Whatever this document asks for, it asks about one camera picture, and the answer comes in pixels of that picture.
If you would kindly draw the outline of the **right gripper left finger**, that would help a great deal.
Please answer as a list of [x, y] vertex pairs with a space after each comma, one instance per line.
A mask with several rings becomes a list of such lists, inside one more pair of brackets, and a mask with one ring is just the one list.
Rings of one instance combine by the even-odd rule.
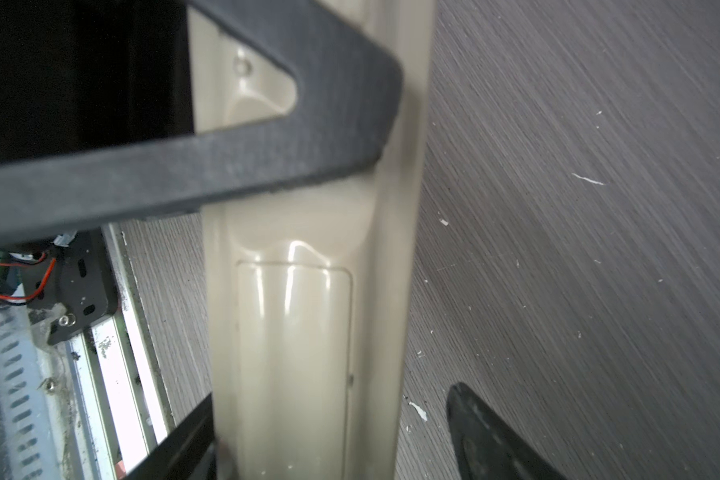
[[127, 480], [215, 478], [216, 447], [211, 394], [125, 476]]

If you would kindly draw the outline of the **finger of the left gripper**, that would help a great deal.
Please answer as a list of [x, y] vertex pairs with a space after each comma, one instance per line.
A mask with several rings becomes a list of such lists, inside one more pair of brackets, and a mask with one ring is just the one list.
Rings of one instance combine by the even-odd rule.
[[293, 110], [201, 135], [0, 166], [0, 246], [340, 178], [380, 159], [403, 86], [388, 50], [316, 1], [194, 8], [294, 78]]

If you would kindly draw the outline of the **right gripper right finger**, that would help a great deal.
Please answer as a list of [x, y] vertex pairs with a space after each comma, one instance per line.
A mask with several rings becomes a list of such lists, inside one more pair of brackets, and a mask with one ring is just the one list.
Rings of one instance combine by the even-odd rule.
[[462, 479], [562, 479], [467, 384], [449, 388], [446, 417]]

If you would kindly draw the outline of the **white remote control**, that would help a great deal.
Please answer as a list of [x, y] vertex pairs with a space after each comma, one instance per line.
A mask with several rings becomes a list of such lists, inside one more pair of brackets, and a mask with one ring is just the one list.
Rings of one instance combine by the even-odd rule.
[[333, 1], [400, 61], [371, 169], [206, 206], [220, 479], [395, 475], [435, 5]]

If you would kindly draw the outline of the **beige battery cover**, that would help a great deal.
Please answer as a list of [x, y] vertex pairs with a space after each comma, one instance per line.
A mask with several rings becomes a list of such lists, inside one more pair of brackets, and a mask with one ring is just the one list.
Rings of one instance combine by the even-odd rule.
[[240, 478], [342, 478], [350, 275], [242, 264], [237, 281]]

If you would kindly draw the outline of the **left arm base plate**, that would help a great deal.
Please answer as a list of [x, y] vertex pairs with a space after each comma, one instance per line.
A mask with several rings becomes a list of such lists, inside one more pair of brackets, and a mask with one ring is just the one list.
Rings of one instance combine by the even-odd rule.
[[99, 229], [82, 231], [66, 248], [55, 248], [56, 265], [45, 288], [26, 304], [33, 343], [53, 347], [111, 317], [120, 296]]

